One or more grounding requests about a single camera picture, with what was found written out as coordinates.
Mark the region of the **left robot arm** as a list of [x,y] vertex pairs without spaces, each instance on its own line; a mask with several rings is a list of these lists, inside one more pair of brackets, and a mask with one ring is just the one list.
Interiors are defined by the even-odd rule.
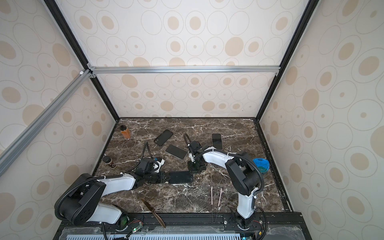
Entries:
[[117,206],[102,204],[101,198],[135,190],[143,185],[165,183],[169,176],[161,170],[164,163],[161,157],[141,156],[140,161],[127,173],[99,177],[82,174],[56,201],[55,216],[75,226],[98,222],[114,225],[122,231],[129,224],[127,212]]

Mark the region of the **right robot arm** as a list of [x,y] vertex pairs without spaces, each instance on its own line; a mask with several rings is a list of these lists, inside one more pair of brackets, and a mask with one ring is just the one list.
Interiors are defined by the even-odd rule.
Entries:
[[214,164],[227,170],[235,190],[238,192],[236,211],[223,217],[223,223],[238,227],[241,231],[255,231],[253,240],[262,240],[268,230],[265,211],[255,206],[257,194],[262,192],[265,181],[259,167],[244,151],[227,153],[215,147],[202,147],[184,134],[189,149],[188,169],[191,174],[206,170],[208,164]]

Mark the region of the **silver-edged phone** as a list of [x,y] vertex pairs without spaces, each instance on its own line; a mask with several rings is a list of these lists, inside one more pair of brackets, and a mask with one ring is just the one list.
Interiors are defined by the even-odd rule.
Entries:
[[187,151],[185,150],[182,150],[174,145],[169,145],[167,148],[166,148],[166,153],[180,159],[180,160],[183,160],[186,155],[187,155]]

